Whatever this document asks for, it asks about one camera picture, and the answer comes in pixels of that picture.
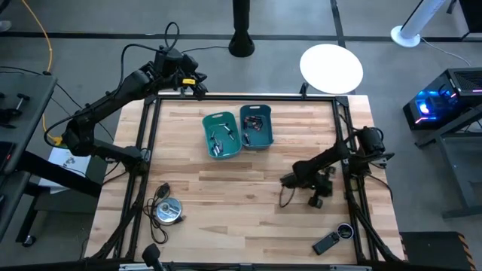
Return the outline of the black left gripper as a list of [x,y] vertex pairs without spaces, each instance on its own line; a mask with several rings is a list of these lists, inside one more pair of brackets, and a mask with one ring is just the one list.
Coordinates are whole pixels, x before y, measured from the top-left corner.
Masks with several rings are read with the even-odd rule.
[[160,47],[154,58],[154,82],[158,89],[177,89],[191,87],[195,97],[204,97],[208,90],[199,81],[207,75],[196,72],[198,62],[185,53],[168,47]]

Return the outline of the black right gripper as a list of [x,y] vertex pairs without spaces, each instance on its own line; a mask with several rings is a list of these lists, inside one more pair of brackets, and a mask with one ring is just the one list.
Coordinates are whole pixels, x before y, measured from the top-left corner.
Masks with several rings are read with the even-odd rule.
[[280,182],[283,187],[289,189],[295,189],[301,186],[301,188],[309,188],[316,192],[318,196],[332,196],[333,194],[333,182],[330,180],[330,172],[317,172],[313,176],[306,179],[301,185],[297,176],[291,172],[280,178]]

